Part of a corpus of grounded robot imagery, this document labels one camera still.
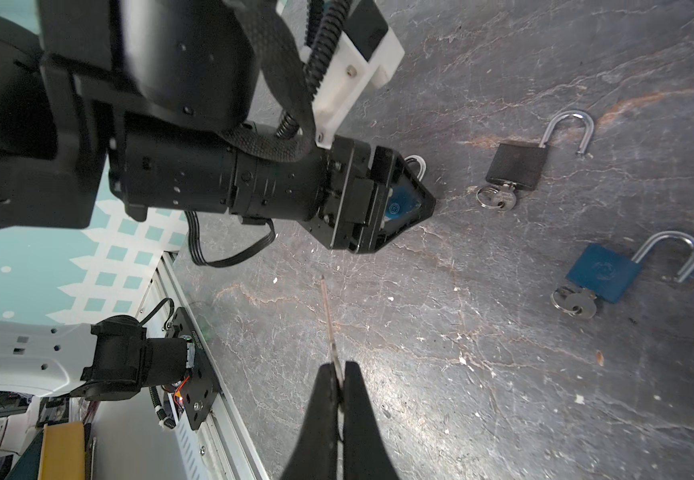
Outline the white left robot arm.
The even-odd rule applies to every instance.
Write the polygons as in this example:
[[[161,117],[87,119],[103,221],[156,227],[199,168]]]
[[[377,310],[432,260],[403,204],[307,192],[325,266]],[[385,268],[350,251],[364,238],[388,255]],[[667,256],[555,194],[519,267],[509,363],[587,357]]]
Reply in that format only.
[[[0,230],[83,229],[107,179],[125,213],[291,220],[371,254],[430,218],[395,150],[338,134],[403,51],[372,1],[311,1],[297,43],[274,1],[41,1],[0,16]]]

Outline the silver key with ring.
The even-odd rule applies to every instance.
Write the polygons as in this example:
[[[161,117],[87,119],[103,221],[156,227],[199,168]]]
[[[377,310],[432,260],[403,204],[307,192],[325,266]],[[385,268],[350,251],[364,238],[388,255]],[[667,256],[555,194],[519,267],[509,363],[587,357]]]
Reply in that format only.
[[[589,289],[574,291],[568,287],[559,287],[551,295],[551,302],[558,310],[585,320],[596,315],[596,299],[596,294]]]

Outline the small blue padlock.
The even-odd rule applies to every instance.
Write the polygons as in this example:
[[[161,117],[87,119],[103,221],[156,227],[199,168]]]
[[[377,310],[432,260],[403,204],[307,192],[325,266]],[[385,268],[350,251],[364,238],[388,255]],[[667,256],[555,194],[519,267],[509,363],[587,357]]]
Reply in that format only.
[[[617,303],[641,273],[643,260],[664,240],[680,240],[690,248],[688,260],[674,277],[675,282],[682,283],[694,272],[694,236],[675,230],[652,235],[631,258],[591,243],[568,271],[566,279],[609,303]]]

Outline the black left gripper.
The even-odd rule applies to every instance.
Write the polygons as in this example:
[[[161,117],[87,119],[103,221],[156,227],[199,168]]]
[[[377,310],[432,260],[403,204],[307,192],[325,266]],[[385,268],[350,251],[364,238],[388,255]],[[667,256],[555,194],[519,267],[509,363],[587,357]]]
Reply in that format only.
[[[326,248],[375,253],[434,213],[420,155],[337,136],[327,159],[316,214],[316,239]]]

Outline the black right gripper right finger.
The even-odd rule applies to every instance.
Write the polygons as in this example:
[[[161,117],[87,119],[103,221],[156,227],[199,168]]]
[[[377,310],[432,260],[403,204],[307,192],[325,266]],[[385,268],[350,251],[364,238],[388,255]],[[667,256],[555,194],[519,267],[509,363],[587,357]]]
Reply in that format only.
[[[399,475],[385,448],[357,362],[345,363],[343,383],[344,479],[394,479]]]

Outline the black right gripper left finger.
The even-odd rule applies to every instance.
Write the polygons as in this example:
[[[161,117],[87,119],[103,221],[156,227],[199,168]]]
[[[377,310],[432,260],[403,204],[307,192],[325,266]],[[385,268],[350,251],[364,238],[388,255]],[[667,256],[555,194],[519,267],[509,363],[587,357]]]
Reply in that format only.
[[[332,363],[319,367],[293,453],[281,479],[336,479],[341,392]]]

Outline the dark grey padlock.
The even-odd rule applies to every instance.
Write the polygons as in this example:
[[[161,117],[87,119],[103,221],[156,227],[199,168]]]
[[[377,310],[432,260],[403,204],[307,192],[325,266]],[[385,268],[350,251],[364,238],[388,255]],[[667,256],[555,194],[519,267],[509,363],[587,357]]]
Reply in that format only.
[[[595,132],[595,121],[586,111],[563,111],[551,118],[538,144],[501,143],[486,174],[486,181],[499,186],[508,184],[518,189],[535,190],[547,161],[549,141],[556,127],[560,122],[572,118],[580,120],[585,127],[576,151],[579,157],[584,156]]]

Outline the small silver key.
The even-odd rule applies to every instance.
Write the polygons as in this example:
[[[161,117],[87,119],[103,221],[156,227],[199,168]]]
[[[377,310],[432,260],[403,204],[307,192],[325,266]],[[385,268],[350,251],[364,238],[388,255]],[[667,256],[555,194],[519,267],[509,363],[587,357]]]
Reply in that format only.
[[[517,203],[515,191],[516,186],[511,183],[504,183],[501,185],[488,184],[477,190],[476,199],[483,208],[509,211],[512,210]]]

